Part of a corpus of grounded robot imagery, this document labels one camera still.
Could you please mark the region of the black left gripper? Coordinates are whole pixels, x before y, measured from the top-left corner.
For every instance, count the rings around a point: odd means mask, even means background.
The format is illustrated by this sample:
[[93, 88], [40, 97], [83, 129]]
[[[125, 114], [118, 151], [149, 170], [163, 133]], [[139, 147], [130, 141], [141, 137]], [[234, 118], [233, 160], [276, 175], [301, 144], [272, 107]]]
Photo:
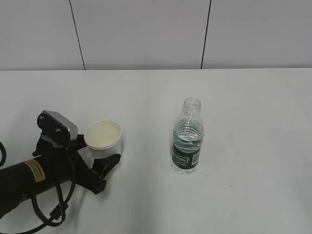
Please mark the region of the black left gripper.
[[42, 167], [47, 180], [53, 183], [70, 180], [97, 195], [104, 191], [104, 179], [119, 164], [121, 154], [95, 159], [91, 170], [78, 153], [78, 150], [85, 147], [84, 135], [78, 135], [77, 139], [67, 145], [59, 145], [41, 134], [33, 156]]

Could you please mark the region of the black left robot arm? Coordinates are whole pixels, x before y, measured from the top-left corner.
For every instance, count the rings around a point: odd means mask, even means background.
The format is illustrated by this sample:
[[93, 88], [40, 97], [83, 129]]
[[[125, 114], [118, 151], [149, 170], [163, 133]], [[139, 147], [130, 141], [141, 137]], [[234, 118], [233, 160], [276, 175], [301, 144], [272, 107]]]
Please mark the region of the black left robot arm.
[[85, 147], [82, 135], [66, 146], [40, 138], [31, 160], [1, 169], [0, 215], [5, 216], [23, 201], [69, 180], [96, 195], [104, 191], [104, 178], [117, 166], [121, 155], [95, 159], [89, 168], [78, 153]]

